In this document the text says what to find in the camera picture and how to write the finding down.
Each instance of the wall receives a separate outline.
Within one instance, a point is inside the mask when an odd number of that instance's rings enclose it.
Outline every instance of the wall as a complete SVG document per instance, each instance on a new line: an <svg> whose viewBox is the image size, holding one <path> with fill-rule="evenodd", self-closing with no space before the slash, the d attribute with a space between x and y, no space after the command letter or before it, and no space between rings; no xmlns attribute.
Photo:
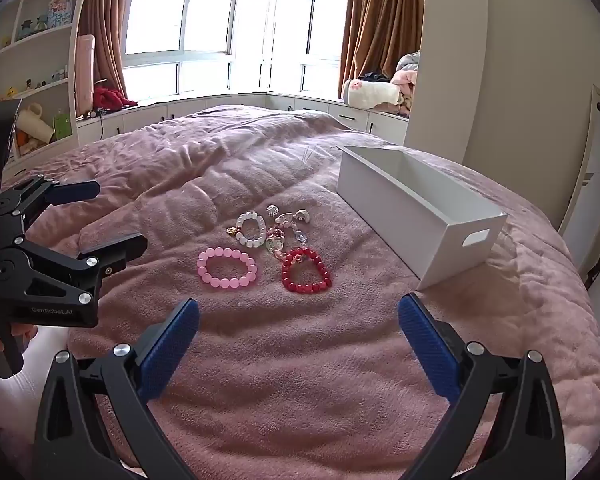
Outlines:
<svg viewBox="0 0 600 480"><path fill-rule="evenodd" d="M417 90L406 145L462 162L474 124L488 0L425 0Z"/></svg>
<svg viewBox="0 0 600 480"><path fill-rule="evenodd" d="M536 204L557 228L582 163L592 85L600 88L600 14L590 0L488 0L488 8L463 163Z"/></svg>

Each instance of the pink blanket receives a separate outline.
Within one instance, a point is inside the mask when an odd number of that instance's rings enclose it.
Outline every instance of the pink blanket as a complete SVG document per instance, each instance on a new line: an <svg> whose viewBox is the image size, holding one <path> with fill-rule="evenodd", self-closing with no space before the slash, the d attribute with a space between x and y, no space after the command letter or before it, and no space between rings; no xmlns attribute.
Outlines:
<svg viewBox="0 0 600 480"><path fill-rule="evenodd" d="M397 302L417 279L336 194L338 144L384 142L319 112L225 106L96 142L30 172L102 186L96 200L49 208L34 226L36 241L72 255L135 231L149 241L142 258L104 281L99 326L72 331L77 356L133 342L181 299L198 300L200 331L150 409L200 478L397 479L447 408L398 328ZM488 262L427 289L423 302L492 352L541 351L567 443L595 450L600 339L564 242L513 192L410 153L509 214ZM271 203L311 213L305 232L333 274L328 292L287 292L264 248L248 250L259 270L247 288L213 289L198 277L198 254L240 248L225 229L248 210L266 216ZM493 403L462 466L477 459L495 410Z"/></svg>

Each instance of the box handle cutout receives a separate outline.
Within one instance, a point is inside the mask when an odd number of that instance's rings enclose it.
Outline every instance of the box handle cutout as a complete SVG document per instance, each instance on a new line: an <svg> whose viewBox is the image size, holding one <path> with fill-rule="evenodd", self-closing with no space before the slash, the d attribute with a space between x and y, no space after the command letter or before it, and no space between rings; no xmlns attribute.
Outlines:
<svg viewBox="0 0 600 480"><path fill-rule="evenodd" d="M477 233L471 233L467 238L462 242L462 247L467 247L469 245L474 245L480 242L483 242L487 239L489 235L490 229L484 229L483 231L478 231Z"/></svg>

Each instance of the red bead bracelet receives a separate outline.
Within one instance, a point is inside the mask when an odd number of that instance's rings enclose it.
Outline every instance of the red bead bracelet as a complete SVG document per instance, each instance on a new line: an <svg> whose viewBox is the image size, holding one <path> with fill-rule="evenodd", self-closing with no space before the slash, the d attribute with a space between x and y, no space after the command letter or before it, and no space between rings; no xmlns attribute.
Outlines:
<svg viewBox="0 0 600 480"><path fill-rule="evenodd" d="M314 265L318 269L318 272L322 275L322 281L316 283L307 283L305 285L301 283L294 283L291 281L291 267L293 264L299 263L303 260L302 255L305 254L307 257L312 259ZM300 292L303 294L312 294L314 292L320 292L326 290L332 285L331 275L324 266L322 259L311 248L298 248L289 251L284 260L282 260L282 284L291 292Z"/></svg>

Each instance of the window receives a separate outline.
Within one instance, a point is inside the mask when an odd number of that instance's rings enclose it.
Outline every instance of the window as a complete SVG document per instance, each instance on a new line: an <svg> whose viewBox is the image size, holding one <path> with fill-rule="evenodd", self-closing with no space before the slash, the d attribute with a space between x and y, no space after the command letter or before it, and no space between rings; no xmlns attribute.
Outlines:
<svg viewBox="0 0 600 480"><path fill-rule="evenodd" d="M128 0L131 99L279 89L336 96L347 0Z"/></svg>

